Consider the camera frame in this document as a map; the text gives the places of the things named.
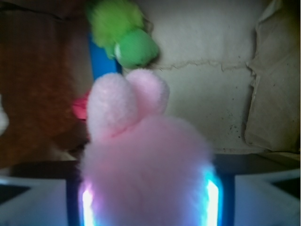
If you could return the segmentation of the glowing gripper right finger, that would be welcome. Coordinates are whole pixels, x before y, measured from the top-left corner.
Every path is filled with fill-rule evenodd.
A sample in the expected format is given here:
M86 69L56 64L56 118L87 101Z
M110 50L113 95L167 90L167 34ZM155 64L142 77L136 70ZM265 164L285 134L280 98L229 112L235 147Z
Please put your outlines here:
M234 176L233 206L217 174L208 174L204 224L225 226L299 226L301 224L300 169Z

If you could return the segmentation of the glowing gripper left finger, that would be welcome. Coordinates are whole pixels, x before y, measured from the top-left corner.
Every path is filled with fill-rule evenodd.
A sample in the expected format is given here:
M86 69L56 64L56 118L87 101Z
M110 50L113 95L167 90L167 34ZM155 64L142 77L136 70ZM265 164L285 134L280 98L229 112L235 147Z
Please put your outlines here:
M0 177L2 226L92 226L89 192L65 179Z

